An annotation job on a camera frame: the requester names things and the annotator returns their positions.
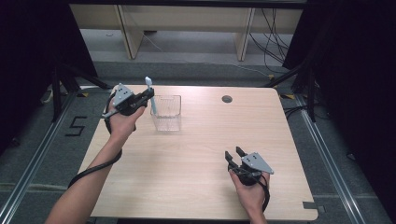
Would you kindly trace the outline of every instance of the small round object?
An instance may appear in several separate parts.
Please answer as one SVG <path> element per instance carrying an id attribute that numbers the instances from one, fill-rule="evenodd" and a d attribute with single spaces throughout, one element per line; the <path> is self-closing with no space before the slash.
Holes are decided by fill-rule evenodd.
<path id="1" fill-rule="evenodd" d="M 224 102 L 224 103 L 230 103 L 230 102 L 232 102 L 233 101 L 233 97 L 231 97 L 231 96 L 229 96 L 229 95 L 224 95 L 223 97 L 221 97 L 221 100 Z"/>

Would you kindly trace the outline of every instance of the black cable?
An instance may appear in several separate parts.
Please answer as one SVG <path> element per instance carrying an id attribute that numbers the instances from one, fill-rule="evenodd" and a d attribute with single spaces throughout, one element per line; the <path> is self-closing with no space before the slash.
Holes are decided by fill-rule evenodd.
<path id="1" fill-rule="evenodd" d="M 70 184 L 69 184 L 69 186 L 67 188 L 70 189 L 70 187 L 72 187 L 72 185 L 74 185 L 82 177 L 84 177 L 84 176 L 86 176 L 88 174 L 91 174 L 91 173 L 93 173 L 95 171 L 102 170 L 102 169 L 106 168 L 107 166 L 114 164 L 116 161 L 118 161 L 121 158 L 121 155 L 122 155 L 122 150 L 120 150 L 119 154 L 117 154 L 117 156 L 113 160 L 107 161 L 107 162 L 105 162 L 103 164 L 100 164 L 100 165 L 97 165 L 97 166 L 94 166 L 94 167 L 91 167 L 90 169 L 87 169 L 87 170 L 79 173 L 78 175 L 76 175 L 70 181 Z"/>
<path id="2" fill-rule="evenodd" d="M 107 99 L 105 113 L 108 112 L 108 106 L 110 104 L 110 101 L 115 95 L 116 95 L 116 92 L 112 93 L 110 95 L 110 97 Z M 110 120 L 109 119 L 105 119 L 105 124 L 106 124 L 108 132 L 111 133 Z M 82 177 L 84 177 L 84 176 L 86 176 L 88 174 L 91 174 L 93 172 L 96 172 L 98 170 L 102 170 L 102 169 L 106 168 L 107 166 L 110 166 L 110 165 L 114 164 L 115 162 L 117 162 L 121 158 L 121 156 L 122 156 L 122 149 L 120 150 L 119 154 L 117 154 L 117 156 L 114 159 L 112 159 L 110 161 L 107 161 L 107 162 L 105 162 L 103 164 L 91 167 L 90 169 L 87 169 L 87 170 L 79 173 L 75 177 L 73 177 L 73 179 L 70 181 L 69 186 L 67 188 L 70 189 L 70 187 L 72 187 L 72 185 L 74 185 Z"/>
<path id="3" fill-rule="evenodd" d="M 285 52 L 283 52 L 283 49 L 280 47 L 280 44 L 279 44 L 279 41 L 278 41 L 279 35 L 276 32 L 276 8 L 273 8 L 273 29 L 272 30 L 273 30 L 274 39 L 275 39 L 276 44 L 277 44 L 277 49 L 279 50 L 279 53 L 280 53 L 280 56 L 282 57 L 282 60 L 285 61 L 286 54 L 285 54 Z"/>
<path id="4" fill-rule="evenodd" d="M 314 103 L 314 106 L 324 106 L 324 104 Z M 295 107 L 283 108 L 283 110 L 285 110 L 286 119 L 289 119 L 291 114 L 293 114 L 294 112 L 299 111 L 299 110 L 304 110 L 304 109 L 308 109 L 308 105 L 299 105 L 299 106 L 295 106 Z M 319 119 L 331 119 L 331 118 L 324 118 L 316 113 L 314 113 L 314 115 Z"/>
<path id="5" fill-rule="evenodd" d="M 251 39 L 253 40 L 253 42 L 256 44 L 256 46 L 262 50 L 263 52 L 269 54 L 271 57 L 273 57 L 275 60 L 277 60 L 280 63 L 283 63 L 282 59 L 277 57 L 273 52 L 269 51 L 268 49 L 266 49 L 265 47 L 263 47 L 254 37 L 252 34 L 250 34 Z"/>
<path id="6" fill-rule="evenodd" d="M 285 43 L 285 41 L 282 40 L 282 38 L 280 37 L 280 35 L 278 33 L 276 33 L 277 38 L 280 40 L 280 42 L 282 42 L 283 45 L 279 44 L 280 47 L 284 48 L 284 49 L 289 49 L 289 45 L 287 43 Z"/>
<path id="7" fill-rule="evenodd" d="M 270 35 L 267 37 L 267 43 L 266 43 L 266 45 L 265 45 L 265 49 L 268 49 L 268 45 L 269 45 L 270 40 L 271 40 L 271 35 L 273 35 L 274 32 L 273 32 L 273 28 L 272 28 L 270 22 L 268 21 L 268 19 L 267 19 L 266 15 L 265 15 L 263 9 L 262 9 L 262 15 L 264 16 L 265 21 L 267 22 L 268 28 L 270 29 Z M 279 59 L 279 60 L 280 60 L 281 63 L 283 63 L 283 62 L 284 62 L 283 56 L 282 56 L 282 59 Z M 264 53 L 264 64 L 265 64 L 265 66 L 267 67 L 267 69 L 269 69 L 271 72 L 279 73 L 279 72 L 277 72 L 277 71 L 274 71 L 274 70 L 270 69 L 270 68 L 267 66 L 266 54 L 265 54 L 265 53 Z"/>
<path id="8" fill-rule="evenodd" d="M 272 39 L 270 39 L 270 41 L 273 43 L 273 44 L 277 44 L 274 40 L 272 40 Z M 283 48 L 283 49 L 289 49 L 289 46 L 287 45 L 287 44 L 285 44 L 285 45 L 279 45 L 281 48 Z"/>
<path id="9" fill-rule="evenodd" d="M 265 192 L 265 200 L 264 203 L 262 204 L 262 211 L 264 212 L 265 209 L 267 208 L 268 203 L 270 202 L 270 190 L 268 189 L 268 182 L 267 179 L 262 175 L 262 178 L 264 179 L 265 185 L 260 181 L 257 180 L 257 183 L 259 183 L 262 186 L 262 189 Z"/>
<path id="10" fill-rule="evenodd" d="M 270 29 L 270 30 L 271 30 L 270 37 L 271 37 L 271 35 L 274 37 L 274 40 L 276 41 L 276 46 L 277 46 L 277 50 L 278 50 L 278 52 L 279 52 L 279 55 L 280 55 L 280 57 L 282 58 L 282 61 L 284 61 L 285 58 L 283 57 L 283 51 L 282 51 L 281 48 L 279 47 L 279 43 L 277 42 L 277 39 L 276 39 L 276 23 L 275 23 L 275 20 L 276 20 L 276 10 L 275 10 L 274 8 L 272 9 L 272 13 L 273 13 L 273 20 L 272 20 L 272 28 Z"/>

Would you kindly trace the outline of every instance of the black strap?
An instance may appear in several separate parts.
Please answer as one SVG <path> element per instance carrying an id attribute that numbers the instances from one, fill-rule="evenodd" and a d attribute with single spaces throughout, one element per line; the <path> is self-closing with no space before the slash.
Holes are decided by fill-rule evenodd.
<path id="1" fill-rule="evenodd" d="M 77 182 L 78 180 L 80 180 L 82 177 L 84 177 L 84 176 L 86 176 L 86 175 L 88 175 L 88 174 L 90 174 L 90 173 L 93 173 L 93 172 L 95 172 L 95 171 L 102 170 L 103 168 L 106 168 L 107 166 L 114 164 L 116 161 L 118 161 L 118 160 L 121 158 L 121 155 L 122 155 L 122 150 L 120 150 L 119 154 L 117 154 L 117 156 L 116 156 L 113 160 L 108 161 L 108 162 L 105 162 L 105 163 L 100 164 L 100 165 L 97 165 L 97 166 L 94 166 L 94 167 L 91 167 L 90 169 L 87 169 L 87 170 L 85 170 L 85 171 L 79 173 L 78 175 L 76 175 L 76 176 L 70 181 L 70 184 L 69 184 L 69 187 L 68 187 L 68 188 L 70 189 L 70 187 L 72 187 L 72 185 L 74 185 L 74 183 L 76 183 L 76 182 Z"/>
<path id="2" fill-rule="evenodd" d="M 265 209 L 267 208 L 268 203 L 270 202 L 271 195 L 270 195 L 270 190 L 268 189 L 267 179 L 265 179 L 265 177 L 263 175 L 262 175 L 262 178 L 265 181 L 265 185 L 260 180 L 258 180 L 257 183 L 259 183 L 262 186 L 262 189 L 265 192 L 265 200 L 264 200 L 264 203 L 262 204 L 262 211 L 264 212 Z"/>
<path id="3" fill-rule="evenodd" d="M 106 102 L 106 109 L 105 109 L 106 113 L 108 112 L 108 106 L 110 104 L 110 101 L 115 95 L 116 95 L 116 93 L 114 92 L 108 98 L 108 100 Z M 106 124 L 108 132 L 111 133 L 110 119 L 105 119 L 105 124 Z M 111 161 L 107 161 L 107 162 L 105 162 L 103 164 L 91 167 L 90 169 L 87 169 L 87 170 L 79 173 L 78 175 L 73 177 L 73 179 L 70 181 L 68 188 L 70 189 L 70 187 L 72 187 L 72 185 L 75 184 L 82 177 L 84 177 L 84 176 L 86 176 L 86 175 L 88 175 L 90 173 L 93 173 L 95 171 L 102 170 L 103 168 L 106 168 L 107 166 L 114 164 L 115 162 L 117 162 L 121 158 L 121 155 L 122 155 L 122 149 L 120 150 L 119 154 L 117 154 L 117 156 L 114 159 L 112 159 Z"/>

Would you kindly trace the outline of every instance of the forearm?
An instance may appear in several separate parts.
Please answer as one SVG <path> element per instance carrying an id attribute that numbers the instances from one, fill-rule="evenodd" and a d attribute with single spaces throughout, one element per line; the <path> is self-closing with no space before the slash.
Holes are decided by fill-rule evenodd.
<path id="1" fill-rule="evenodd" d="M 110 137 L 88 168 L 115 158 L 125 141 Z M 86 175 L 71 186 L 53 206 L 46 223 L 85 223 L 96 205 L 111 167 Z"/>
<path id="2" fill-rule="evenodd" d="M 249 216 L 249 220 L 250 224 L 267 224 L 267 220 L 265 219 L 265 215 L 263 213 Z"/>
<path id="3" fill-rule="evenodd" d="M 246 209 L 250 224 L 267 224 L 264 213 L 260 207 Z"/>

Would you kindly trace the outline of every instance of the gray floor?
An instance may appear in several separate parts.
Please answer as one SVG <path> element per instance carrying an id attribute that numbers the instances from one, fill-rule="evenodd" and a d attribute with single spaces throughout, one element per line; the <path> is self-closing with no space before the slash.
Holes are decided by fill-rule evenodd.
<path id="1" fill-rule="evenodd" d="M 264 56 L 263 52 L 251 40 L 248 43 L 246 59 L 243 62 L 238 62 L 231 34 L 195 32 L 147 34 L 137 58 L 130 60 L 127 57 L 119 31 L 82 30 L 81 32 L 95 66 L 100 71 L 99 76 L 108 82 L 134 80 L 135 74 L 133 73 L 137 71 L 141 77 L 147 74 L 158 76 L 158 84 L 191 83 L 191 80 L 185 80 L 186 77 L 199 76 L 200 72 L 205 73 L 206 70 L 213 71 L 213 66 L 216 66 L 221 70 L 223 76 L 228 76 L 210 81 L 211 75 L 205 74 L 207 80 L 202 83 L 219 86 L 260 86 L 263 82 L 269 80 L 269 76 L 280 75 L 280 73 L 274 73 L 266 69 L 263 66 L 264 64 L 272 66 L 271 68 L 275 68 L 279 72 L 286 71 L 282 68 L 276 68 L 281 64 L 269 56 Z M 265 45 L 263 35 L 254 34 L 254 37 Z M 282 35 L 282 39 L 289 43 L 291 36 Z M 268 49 L 276 52 L 277 46 L 272 44 Z M 178 80 L 168 80 L 163 77 L 166 75 L 173 78 L 177 77 Z M 241 77 L 245 77 L 249 82 L 242 82 Z M 291 82 L 292 80 L 285 81 L 279 84 L 276 89 L 280 94 L 289 94 Z M 84 87 L 90 85 L 83 81 L 81 83 Z M 43 222 L 51 206 L 65 190 L 68 181 L 77 173 L 85 150 L 91 141 L 94 132 L 93 127 L 97 124 L 98 115 L 101 114 L 103 109 L 101 102 L 105 102 L 107 96 L 108 92 L 106 91 L 95 91 L 90 93 L 89 97 L 77 97 L 70 105 L 59 131 L 50 142 L 49 151 L 39 164 L 30 187 L 18 204 L 18 209 L 13 214 L 11 223 Z M 296 101 L 292 99 L 281 99 L 281 103 L 285 108 L 297 106 Z M 326 108 L 316 108 L 316 114 L 316 124 L 332 153 L 335 163 L 345 178 L 347 187 L 357 202 L 366 221 L 365 223 L 391 223 L 360 167 L 347 158 L 347 147 L 332 121 L 327 119 Z M 82 135 L 77 140 L 76 138 L 65 137 L 68 133 L 76 131 L 70 129 L 69 126 L 75 116 L 81 115 L 87 117 L 78 121 L 79 125 L 87 126 Z M 10 147 L 0 158 L 0 204 L 6 203 L 15 184 L 20 180 L 36 149 L 40 146 L 47 129 L 51 125 L 51 116 L 51 104 L 39 107 L 31 117 L 29 124 L 19 135 L 21 145 Z M 288 122 L 318 207 L 318 219 L 310 223 L 356 223 L 351 221 L 328 169 L 318 152 L 318 146 L 306 128 L 304 114 L 300 111 L 294 113 L 289 117 Z M 92 218 L 92 220 L 96 223 L 117 223 L 115 218 L 100 217 Z M 133 220 L 133 223 L 172 223 L 172 221 L 139 219 Z M 201 222 L 185 221 L 184 223 Z M 272 221 L 271 223 L 295 222 Z"/>

